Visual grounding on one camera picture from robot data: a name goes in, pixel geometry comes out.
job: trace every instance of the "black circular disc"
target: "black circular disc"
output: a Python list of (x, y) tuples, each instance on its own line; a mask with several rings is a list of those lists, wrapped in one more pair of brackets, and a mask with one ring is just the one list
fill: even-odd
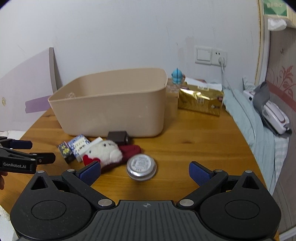
[(84, 228), (91, 219), (91, 206), (79, 195), (47, 188), (38, 190), (38, 194), (26, 196), (11, 211), (11, 222), (20, 236), (62, 239)]
[(248, 188), (216, 194), (201, 204), (200, 217), (210, 230), (229, 239), (271, 237), (278, 228), (281, 213), (271, 196), (263, 196)]

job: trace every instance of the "beige plastic bin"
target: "beige plastic bin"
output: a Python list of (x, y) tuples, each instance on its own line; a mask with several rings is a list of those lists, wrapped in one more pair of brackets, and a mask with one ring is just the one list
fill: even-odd
[(48, 102), (69, 135), (153, 137), (163, 129), (167, 81), (157, 68), (101, 72), (73, 80)]

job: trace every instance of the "wooden table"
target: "wooden table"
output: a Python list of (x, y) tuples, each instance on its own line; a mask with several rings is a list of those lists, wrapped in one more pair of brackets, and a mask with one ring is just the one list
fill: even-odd
[[(40, 165), (49, 175), (84, 165), (73, 161), (67, 164), (57, 145), (72, 139), (63, 132), (53, 111), (49, 109), (25, 133), (23, 140), (31, 140), (33, 148), (27, 152), (54, 152), (54, 164)], [(221, 116), (211, 116), (176, 108), (176, 98), (167, 101), (165, 125), (162, 134), (154, 138), (137, 138), (145, 154), (157, 163), (157, 173), (149, 181), (137, 182), (120, 166), (103, 174), (92, 187), (116, 203), (119, 199), (174, 200), (175, 202), (195, 190), (198, 185), (189, 177), (188, 166), (197, 161), (205, 167), (223, 169), (230, 175), (241, 175), (253, 170), (263, 181), (258, 165), (232, 117), (222, 110)], [(9, 173), (5, 188), (0, 191), (0, 205), (10, 212), (32, 175)]]

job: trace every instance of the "red heart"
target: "red heart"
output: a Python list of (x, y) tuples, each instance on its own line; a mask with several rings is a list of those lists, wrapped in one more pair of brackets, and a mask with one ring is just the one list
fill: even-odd
[(96, 157), (95, 158), (89, 158), (88, 155), (84, 155), (82, 160), (83, 160), (83, 163), (84, 163), (85, 166), (92, 163), (93, 161), (101, 162), (101, 160), (99, 158), (96, 158)]

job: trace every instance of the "crosshair symbol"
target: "crosshair symbol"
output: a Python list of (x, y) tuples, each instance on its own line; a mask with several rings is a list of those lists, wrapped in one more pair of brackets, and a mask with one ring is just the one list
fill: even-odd
[(144, 206), (145, 208), (149, 208), (149, 207), (152, 206), (152, 205), (151, 205), (150, 203), (147, 203), (147, 202), (146, 202), (146, 203), (143, 204), (143, 206)]

